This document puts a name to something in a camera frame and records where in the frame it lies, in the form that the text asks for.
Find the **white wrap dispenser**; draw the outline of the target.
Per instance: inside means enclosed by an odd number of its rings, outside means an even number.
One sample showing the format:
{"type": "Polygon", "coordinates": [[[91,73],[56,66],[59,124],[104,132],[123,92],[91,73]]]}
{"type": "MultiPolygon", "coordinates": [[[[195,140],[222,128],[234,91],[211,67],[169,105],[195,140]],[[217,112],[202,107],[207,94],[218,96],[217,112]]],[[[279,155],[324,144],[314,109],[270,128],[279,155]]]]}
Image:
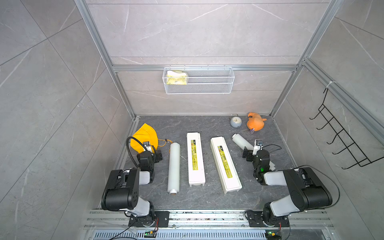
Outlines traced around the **white wrap dispenser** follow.
{"type": "Polygon", "coordinates": [[[241,190],[242,184],[224,137],[211,138],[211,150],[224,194],[241,190]]]}
{"type": "Polygon", "coordinates": [[[200,133],[187,133],[189,185],[204,186],[206,183],[200,133]]]}

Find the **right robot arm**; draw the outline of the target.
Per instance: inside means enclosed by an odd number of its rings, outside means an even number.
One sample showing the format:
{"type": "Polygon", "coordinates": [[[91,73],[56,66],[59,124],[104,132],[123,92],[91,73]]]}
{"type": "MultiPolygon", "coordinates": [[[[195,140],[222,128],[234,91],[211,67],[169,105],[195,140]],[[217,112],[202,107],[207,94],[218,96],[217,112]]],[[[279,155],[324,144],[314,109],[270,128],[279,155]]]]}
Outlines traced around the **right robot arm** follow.
{"type": "Polygon", "coordinates": [[[264,205],[261,219],[266,226],[274,227],[281,224],[292,213],[332,206],[332,195],[313,168],[272,171],[270,153],[263,148],[256,153],[244,148],[243,158],[253,164],[253,176],[259,184],[288,188],[288,196],[264,205]]]}

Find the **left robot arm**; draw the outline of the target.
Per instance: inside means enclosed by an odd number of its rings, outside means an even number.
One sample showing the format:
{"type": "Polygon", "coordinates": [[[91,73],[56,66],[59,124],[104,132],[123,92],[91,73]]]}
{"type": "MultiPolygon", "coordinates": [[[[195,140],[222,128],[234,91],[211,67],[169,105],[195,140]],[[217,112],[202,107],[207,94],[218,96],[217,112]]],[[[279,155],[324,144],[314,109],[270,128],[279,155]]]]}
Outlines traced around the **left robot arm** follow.
{"type": "Polygon", "coordinates": [[[137,157],[139,167],[111,171],[102,195],[101,207],[105,211],[129,213],[138,221],[152,222],[156,219],[154,206],[139,196],[139,186],[154,181],[154,166],[163,157],[160,151],[144,151],[137,157]]]}

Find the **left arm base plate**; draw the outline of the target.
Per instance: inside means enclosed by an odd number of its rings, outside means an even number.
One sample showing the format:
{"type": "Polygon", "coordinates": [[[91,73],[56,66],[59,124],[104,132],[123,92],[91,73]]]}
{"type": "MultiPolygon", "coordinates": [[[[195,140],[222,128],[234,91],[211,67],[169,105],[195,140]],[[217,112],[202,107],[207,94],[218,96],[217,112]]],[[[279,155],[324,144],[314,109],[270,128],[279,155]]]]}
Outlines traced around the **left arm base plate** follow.
{"type": "Polygon", "coordinates": [[[167,228],[170,220],[169,211],[154,211],[150,212],[149,215],[145,217],[129,217],[129,226],[134,227],[146,227],[146,228],[167,228]]]}

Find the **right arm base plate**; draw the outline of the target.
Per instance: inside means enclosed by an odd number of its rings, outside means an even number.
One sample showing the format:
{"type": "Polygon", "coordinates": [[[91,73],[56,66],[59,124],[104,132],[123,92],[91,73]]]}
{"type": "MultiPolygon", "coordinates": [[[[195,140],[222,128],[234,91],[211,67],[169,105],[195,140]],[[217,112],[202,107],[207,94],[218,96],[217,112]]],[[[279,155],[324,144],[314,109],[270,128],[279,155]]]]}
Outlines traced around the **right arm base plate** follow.
{"type": "Polygon", "coordinates": [[[288,216],[276,217],[271,213],[263,211],[245,211],[246,220],[250,227],[289,227],[290,222],[288,216]]]}

